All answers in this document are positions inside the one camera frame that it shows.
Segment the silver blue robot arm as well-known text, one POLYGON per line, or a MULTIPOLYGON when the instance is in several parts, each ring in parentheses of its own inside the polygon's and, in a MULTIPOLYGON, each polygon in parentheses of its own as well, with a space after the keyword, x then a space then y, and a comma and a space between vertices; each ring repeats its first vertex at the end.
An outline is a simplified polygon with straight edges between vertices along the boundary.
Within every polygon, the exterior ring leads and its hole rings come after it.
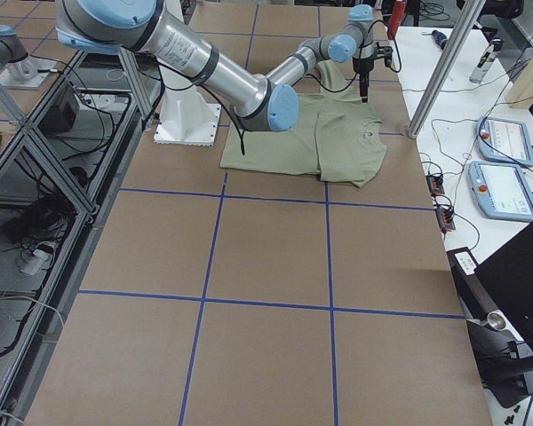
POLYGON ((294 88, 253 75, 169 12, 163 1, 58 1, 58 39, 81 51, 147 52, 196 86, 227 100, 247 131, 291 129, 299 115, 294 88))
POLYGON ((305 40, 298 49, 266 77, 275 84, 294 84, 306 76, 317 63, 332 60, 353 62, 358 76, 362 102, 369 100, 370 72, 375 62, 382 59, 387 66, 392 62, 393 49, 374 40, 373 9, 367 4, 354 6, 348 13, 348 22, 336 34, 305 40))

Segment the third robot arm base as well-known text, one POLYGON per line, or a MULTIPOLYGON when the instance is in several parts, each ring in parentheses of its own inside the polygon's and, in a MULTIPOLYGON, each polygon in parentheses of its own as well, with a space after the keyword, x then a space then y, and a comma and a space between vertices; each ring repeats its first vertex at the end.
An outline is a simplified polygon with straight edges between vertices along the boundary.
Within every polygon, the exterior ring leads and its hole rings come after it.
POLYGON ((0 25, 0 84, 8 89, 36 90, 57 69, 58 61, 31 56, 8 25, 0 25))

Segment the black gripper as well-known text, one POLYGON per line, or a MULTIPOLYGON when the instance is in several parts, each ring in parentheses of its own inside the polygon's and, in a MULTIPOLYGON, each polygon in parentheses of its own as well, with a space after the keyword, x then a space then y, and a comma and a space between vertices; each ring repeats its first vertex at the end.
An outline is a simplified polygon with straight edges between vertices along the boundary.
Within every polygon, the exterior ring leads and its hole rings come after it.
POLYGON ((375 60, 372 57, 354 58, 352 62, 354 72, 359 74, 359 96, 362 103, 367 103, 369 101, 370 72, 374 69, 375 60))

